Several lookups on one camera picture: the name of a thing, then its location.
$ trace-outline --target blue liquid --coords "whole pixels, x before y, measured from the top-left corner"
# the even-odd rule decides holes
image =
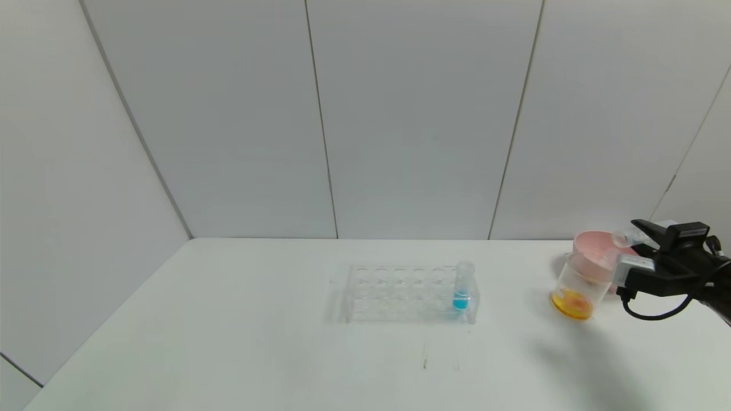
[[[469,305],[469,297],[467,294],[458,293],[455,291],[454,300],[452,300],[452,305],[462,311],[467,309],[467,305]]]

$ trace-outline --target white wall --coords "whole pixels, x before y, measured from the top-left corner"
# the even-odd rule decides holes
[[[653,219],[701,221],[731,250],[731,78],[726,76],[673,185]]]
[[[193,236],[334,238],[304,0],[86,0]]]
[[[309,0],[341,238],[485,239],[540,0]]]
[[[78,2],[4,0],[1,27],[2,349],[47,382],[188,238]]]
[[[546,1],[491,238],[571,238],[649,218],[729,44],[729,1]]]

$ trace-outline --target test tube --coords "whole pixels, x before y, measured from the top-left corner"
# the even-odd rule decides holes
[[[455,278],[455,293],[452,305],[462,311],[469,305],[469,291],[474,276],[474,264],[469,261],[460,261],[457,264],[457,277]]]

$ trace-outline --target small bottle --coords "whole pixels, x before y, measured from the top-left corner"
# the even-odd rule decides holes
[[[474,276],[474,264],[469,261],[460,261],[457,264],[457,278],[455,279],[455,294],[452,305],[462,311],[469,305],[469,291]]]
[[[673,220],[664,220],[656,222],[655,224],[668,228],[671,225],[677,224],[677,222],[674,222]],[[654,248],[659,248],[657,243],[655,241],[652,241],[652,238],[643,233],[642,230],[637,227],[630,227],[626,230],[615,231],[614,233],[612,233],[612,242],[615,246],[621,249],[643,243],[648,244]]]

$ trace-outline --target black cable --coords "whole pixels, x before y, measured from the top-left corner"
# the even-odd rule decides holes
[[[700,281],[698,282],[698,285],[693,289],[693,291],[688,293],[685,300],[683,300],[683,302],[679,306],[675,307],[674,309],[672,309],[664,314],[660,314],[660,315],[638,314],[629,308],[629,300],[631,298],[625,298],[623,296],[622,297],[622,306],[624,307],[624,311],[626,311],[627,314],[633,316],[634,318],[637,318],[639,320],[645,320],[645,321],[659,321],[659,320],[665,320],[666,318],[670,318],[673,315],[683,311],[688,306],[688,304],[690,304],[690,302],[693,300],[693,297],[695,297],[695,295],[698,294],[698,291],[700,291],[702,288],[705,287],[705,284],[708,282],[708,280],[713,278],[713,276],[715,276],[721,269],[726,268],[726,266],[728,266],[728,265],[731,265],[731,260],[719,265],[709,274],[706,274],[703,278],[700,279]]]
[[[0,358],[2,358],[5,361],[7,361],[8,364],[10,364],[11,366],[13,366],[13,368],[17,369],[18,372],[20,372],[21,374],[25,375],[26,378],[28,378],[29,380],[31,380],[35,385],[38,385],[40,388],[43,388],[43,384],[41,384],[41,382],[39,380],[36,380],[35,378],[33,378],[32,375],[28,374],[28,372],[26,370],[22,369],[19,365],[17,365],[15,363],[15,361],[11,360],[7,355],[5,355],[2,352],[0,352]]]
[[[681,303],[681,305],[679,305],[679,306],[675,307],[674,309],[666,312],[665,314],[660,314],[660,315],[642,315],[642,314],[638,314],[638,313],[632,311],[632,309],[629,308],[629,301],[622,301],[622,306],[624,307],[624,311],[626,311],[627,314],[633,316],[634,318],[638,318],[640,320],[645,320],[645,321],[659,321],[659,320],[664,320],[666,318],[670,318],[673,315],[675,315],[675,314],[683,311],[688,306],[688,304],[690,304],[690,302],[692,300],[693,300],[693,297],[691,297],[690,294],[688,294],[688,296],[686,297],[685,300],[683,300],[683,302]]]

